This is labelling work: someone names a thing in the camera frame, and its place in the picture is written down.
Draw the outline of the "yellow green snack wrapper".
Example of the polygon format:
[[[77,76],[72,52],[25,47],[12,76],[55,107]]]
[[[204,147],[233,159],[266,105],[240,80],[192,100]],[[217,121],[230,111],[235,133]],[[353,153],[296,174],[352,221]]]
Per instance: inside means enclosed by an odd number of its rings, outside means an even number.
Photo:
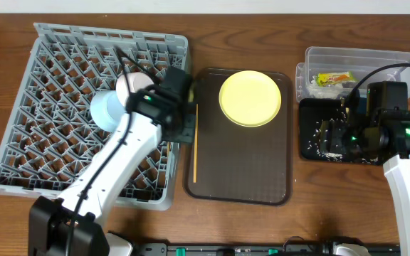
[[[315,77],[315,82],[321,87],[356,81],[357,80],[354,78],[353,74],[349,71],[338,73],[319,73]]]

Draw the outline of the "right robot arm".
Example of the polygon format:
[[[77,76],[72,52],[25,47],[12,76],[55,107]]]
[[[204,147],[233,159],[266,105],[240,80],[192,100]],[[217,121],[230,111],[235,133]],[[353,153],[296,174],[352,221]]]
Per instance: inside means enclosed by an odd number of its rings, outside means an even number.
[[[322,122],[319,151],[382,165],[394,202],[401,253],[410,255],[410,114],[380,112]]]

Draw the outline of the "yellow plate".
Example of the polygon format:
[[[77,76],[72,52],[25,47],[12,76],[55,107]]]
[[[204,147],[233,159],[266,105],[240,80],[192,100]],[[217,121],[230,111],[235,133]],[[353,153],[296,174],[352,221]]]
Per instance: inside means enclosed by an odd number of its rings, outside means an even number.
[[[230,75],[219,90],[219,105],[224,115],[242,127],[259,127],[279,113],[282,94],[268,75],[244,70]]]

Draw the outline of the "white tissue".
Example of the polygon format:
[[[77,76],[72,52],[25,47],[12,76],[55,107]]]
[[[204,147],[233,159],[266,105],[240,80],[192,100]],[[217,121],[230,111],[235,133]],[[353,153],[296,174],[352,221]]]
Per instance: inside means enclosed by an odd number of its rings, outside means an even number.
[[[348,94],[348,90],[341,83],[319,86],[315,80],[312,80],[307,89],[310,97],[318,99],[336,100]]]

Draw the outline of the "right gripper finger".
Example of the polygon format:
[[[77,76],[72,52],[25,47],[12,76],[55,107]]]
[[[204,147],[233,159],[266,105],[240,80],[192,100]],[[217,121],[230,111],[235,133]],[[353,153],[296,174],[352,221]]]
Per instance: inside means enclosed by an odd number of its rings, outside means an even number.
[[[333,133],[336,128],[335,122],[323,122],[319,132],[319,151],[336,151]]]
[[[326,112],[321,116],[322,124],[345,124],[347,114],[344,112]]]

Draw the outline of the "blue bowl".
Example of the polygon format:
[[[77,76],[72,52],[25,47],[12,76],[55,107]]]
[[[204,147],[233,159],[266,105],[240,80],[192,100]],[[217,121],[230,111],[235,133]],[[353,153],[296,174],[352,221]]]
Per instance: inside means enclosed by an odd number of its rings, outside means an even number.
[[[97,92],[90,103],[91,117],[99,128],[114,132],[126,113],[115,90]]]

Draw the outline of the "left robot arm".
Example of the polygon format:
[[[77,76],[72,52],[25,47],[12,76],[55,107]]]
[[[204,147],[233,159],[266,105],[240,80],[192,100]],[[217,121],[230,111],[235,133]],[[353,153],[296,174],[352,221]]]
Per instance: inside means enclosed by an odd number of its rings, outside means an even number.
[[[131,242],[105,233],[110,211],[141,161],[181,134],[191,90],[150,85],[131,95],[127,113],[89,167],[54,198],[39,197],[28,222],[29,255],[131,255]]]

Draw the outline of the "white bowl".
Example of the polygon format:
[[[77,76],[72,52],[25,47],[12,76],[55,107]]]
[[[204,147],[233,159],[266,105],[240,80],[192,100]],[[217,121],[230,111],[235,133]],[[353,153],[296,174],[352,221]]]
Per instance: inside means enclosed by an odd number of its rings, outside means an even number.
[[[144,73],[128,73],[126,78],[121,75],[116,82],[115,91],[117,98],[124,107],[130,93],[135,93],[140,89],[145,89],[149,85],[153,85],[152,79]]]

